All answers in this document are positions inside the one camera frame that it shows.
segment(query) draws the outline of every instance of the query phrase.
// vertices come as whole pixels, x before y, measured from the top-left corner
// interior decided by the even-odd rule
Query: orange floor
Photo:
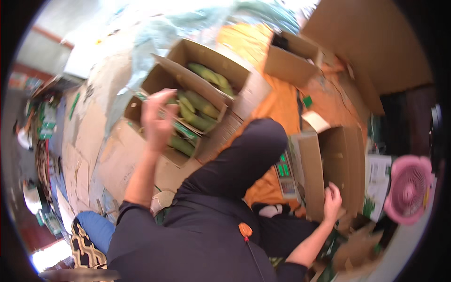
[[[264,24],[252,26],[242,23],[233,26],[223,26],[216,38],[217,44],[228,47],[250,62],[272,86],[272,92],[252,112],[251,117],[244,122],[222,149],[227,148],[237,136],[241,135],[243,129],[250,121],[258,118],[270,117],[274,119],[282,124],[288,135],[300,132],[296,87],[288,82],[263,74],[271,37],[272,30]],[[299,89],[303,97],[310,96],[313,101],[313,104],[308,110],[305,109],[304,112],[315,111],[331,125],[359,126],[363,132],[364,143],[366,143],[366,124],[361,122],[355,108],[346,95],[342,95],[344,91],[338,83],[337,72],[343,70],[343,64],[335,58],[333,67],[323,64],[323,74],[314,77],[306,87]],[[247,191],[245,200],[249,205],[257,201],[289,203],[292,208],[299,205],[296,200],[289,201],[282,198],[274,168],[271,168],[261,179],[255,182]]]

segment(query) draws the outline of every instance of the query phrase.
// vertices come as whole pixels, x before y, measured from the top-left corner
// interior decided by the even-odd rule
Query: dark pants
[[[287,136],[279,123],[271,119],[254,120],[229,148],[188,177],[175,198],[200,194],[227,199],[232,209],[236,207],[233,212],[239,217],[254,217],[251,221],[256,224],[250,226],[259,234],[256,243],[267,255],[286,258],[318,224],[287,215],[273,218],[254,215],[241,200],[247,189],[279,160],[286,147]]]

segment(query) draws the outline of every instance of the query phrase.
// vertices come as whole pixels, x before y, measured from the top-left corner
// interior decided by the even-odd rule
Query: blue pants
[[[113,236],[115,226],[108,219],[98,213],[89,211],[82,212],[77,215],[82,228],[92,243],[106,255],[110,246],[111,237]]]

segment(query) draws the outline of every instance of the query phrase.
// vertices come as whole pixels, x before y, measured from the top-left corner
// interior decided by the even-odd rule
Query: pink fan
[[[411,225],[419,220],[428,204],[433,175],[426,157],[402,156],[391,166],[390,192],[384,211],[395,222]]]

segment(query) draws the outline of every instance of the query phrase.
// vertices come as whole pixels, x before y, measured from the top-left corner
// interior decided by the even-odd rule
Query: hand
[[[324,193],[324,221],[335,224],[341,207],[341,195],[338,187],[329,182]]]
[[[166,102],[175,94],[175,89],[163,89],[149,96],[143,104],[141,124],[144,126],[147,148],[151,152],[161,153],[174,130],[172,122],[179,111],[179,105],[167,105]],[[164,112],[164,119],[160,119],[159,111]]]

